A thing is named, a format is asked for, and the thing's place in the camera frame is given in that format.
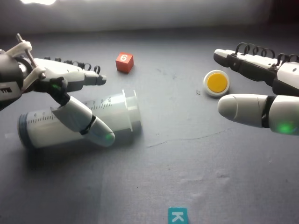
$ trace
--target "gray tabletop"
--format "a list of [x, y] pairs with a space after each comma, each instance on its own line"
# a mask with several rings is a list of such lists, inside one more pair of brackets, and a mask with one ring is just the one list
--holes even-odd
[[[213, 60], [215, 49], [252, 42], [298, 53], [298, 27], [202, 28], [24, 36], [34, 57], [99, 64], [104, 86], [72, 95], [95, 99], [136, 90], [143, 121], [133, 142], [111, 148], [79, 141], [32, 161], [16, 124], [21, 113], [57, 106], [31, 92], [1, 111], [0, 223], [166, 224], [186, 207], [191, 224], [299, 223], [298, 138], [226, 120], [202, 89], [206, 73], [228, 73], [230, 93], [273, 95]], [[14, 39], [3, 39], [8, 49]], [[129, 74], [120, 52], [134, 55]]]

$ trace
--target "background wall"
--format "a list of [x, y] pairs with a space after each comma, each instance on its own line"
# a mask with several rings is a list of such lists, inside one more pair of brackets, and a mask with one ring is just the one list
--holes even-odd
[[272, 0], [3, 0], [0, 35], [257, 24]]

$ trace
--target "yellow button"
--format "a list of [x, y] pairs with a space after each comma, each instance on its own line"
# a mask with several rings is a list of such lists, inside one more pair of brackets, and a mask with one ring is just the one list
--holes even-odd
[[222, 92], [226, 89], [228, 81], [221, 73], [211, 74], [207, 79], [207, 86], [213, 92]]

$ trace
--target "metal pin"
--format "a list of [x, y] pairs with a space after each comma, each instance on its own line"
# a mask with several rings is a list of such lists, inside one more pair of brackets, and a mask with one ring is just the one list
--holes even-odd
[[[18, 40], [19, 43], [22, 43], [22, 42], [23, 42], [23, 39], [22, 39], [22, 37], [21, 37], [20, 34], [17, 34], [17, 35], [16, 35], [16, 38], [17, 38], [17, 40]], [[26, 49], [26, 50], [25, 50], [25, 53], [26, 53], [28, 59], [30, 60], [32, 66], [33, 66], [34, 68], [36, 68], [36, 67], [37, 67], [37, 64], [36, 64], [36, 62], [34, 61], [34, 58], [33, 58], [32, 54], [30, 53], [30, 51]], [[46, 76], [45, 76], [44, 73], [42, 73], [42, 74], [40, 75], [39, 78], [40, 78], [40, 79], [44, 79], [44, 78], [46, 78]]]

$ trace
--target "translucent plastic tube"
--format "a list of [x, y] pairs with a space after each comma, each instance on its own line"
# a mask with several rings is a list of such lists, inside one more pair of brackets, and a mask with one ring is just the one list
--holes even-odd
[[[113, 132], [124, 129], [133, 131], [134, 124], [141, 123], [135, 91], [130, 97], [126, 97], [123, 90], [120, 94], [83, 103]], [[18, 133], [27, 148], [48, 147], [83, 138], [80, 133], [64, 126], [50, 109], [22, 114], [18, 121]]]

